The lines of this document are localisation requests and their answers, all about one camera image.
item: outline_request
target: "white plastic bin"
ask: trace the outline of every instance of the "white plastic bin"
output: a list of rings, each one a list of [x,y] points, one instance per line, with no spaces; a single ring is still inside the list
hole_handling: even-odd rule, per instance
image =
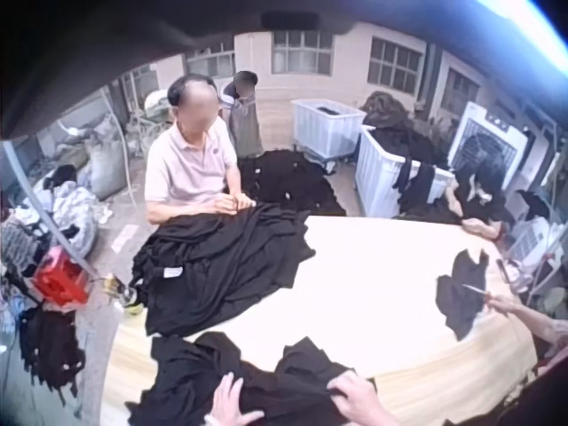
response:
[[[386,152],[369,133],[372,127],[362,126],[361,146],[355,182],[363,212],[368,217],[395,217],[399,213],[398,189],[392,189],[405,162],[404,157]],[[412,162],[410,178],[416,176],[420,162]],[[436,168],[428,202],[442,195],[454,178],[449,171]]]
[[[294,139],[323,160],[353,154],[367,113],[327,99],[298,99],[294,105]],[[339,113],[327,114],[325,107]]]

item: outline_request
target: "air cooler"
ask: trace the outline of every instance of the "air cooler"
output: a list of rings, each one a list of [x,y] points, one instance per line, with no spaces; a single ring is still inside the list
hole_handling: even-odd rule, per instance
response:
[[[468,102],[448,161],[455,170],[459,170],[465,164],[478,165],[486,156],[501,153],[507,166],[503,182],[505,189],[521,162],[525,146],[526,136],[521,131],[478,104]]]

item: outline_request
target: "pink polo shirt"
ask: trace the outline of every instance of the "pink polo shirt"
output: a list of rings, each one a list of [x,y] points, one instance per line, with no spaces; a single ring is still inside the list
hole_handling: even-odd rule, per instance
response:
[[[177,126],[174,123],[150,147],[146,201],[175,205],[209,201],[223,191],[226,170],[237,163],[227,126],[218,117],[203,150],[185,142]]]

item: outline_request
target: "person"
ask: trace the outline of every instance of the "person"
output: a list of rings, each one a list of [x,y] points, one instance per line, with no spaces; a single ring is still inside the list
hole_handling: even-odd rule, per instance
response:
[[[152,224],[200,213],[235,215],[254,202],[241,190],[241,174],[213,80],[190,74],[168,89],[174,124],[152,144],[145,199]]]
[[[246,426],[262,419],[262,411],[242,414],[239,409],[239,396],[243,380],[233,383],[234,375],[229,373],[221,380],[213,395],[213,407],[205,416],[208,426]],[[358,426],[398,426],[398,422],[381,405],[375,388],[367,380],[352,371],[346,371],[327,385],[330,390],[343,393],[331,399],[339,412],[351,424]]]
[[[263,152],[256,115],[257,84],[258,76],[255,73],[239,71],[233,81],[221,90],[223,117],[239,158],[254,157]]]
[[[457,170],[440,199],[413,207],[400,219],[461,225],[469,233],[497,241],[515,222],[501,190],[505,174],[503,156],[487,155],[477,166]]]
[[[540,371],[541,374],[546,373],[564,359],[568,359],[568,320],[552,319],[504,296],[492,296],[489,294],[485,302],[487,306],[495,309],[498,313],[515,315],[526,325],[531,333],[552,344],[552,353],[554,355],[546,367]]]

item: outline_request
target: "metal pole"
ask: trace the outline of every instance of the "metal pole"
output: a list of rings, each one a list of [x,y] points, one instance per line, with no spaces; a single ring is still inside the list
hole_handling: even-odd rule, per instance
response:
[[[51,216],[48,215],[45,210],[43,210],[42,203],[37,199],[34,190],[29,184],[24,169],[21,168],[20,161],[18,160],[18,155],[16,155],[16,151],[14,150],[14,146],[11,140],[4,141],[4,150],[6,152],[8,162],[12,166],[14,175],[16,175],[16,178],[20,183],[21,189],[23,189],[24,193],[26,193],[26,195],[28,196],[29,202],[31,203],[35,211],[37,211],[37,214],[45,223],[47,229],[50,230],[51,234],[55,237],[58,243],[63,246],[67,253],[73,258],[73,260],[75,260],[92,278],[99,278],[100,274],[97,272],[97,270],[90,264],[88,264],[87,261],[83,259],[81,255],[79,255],[79,253],[77,253],[77,251],[73,248],[67,238],[63,236],[55,222],[53,222]]]

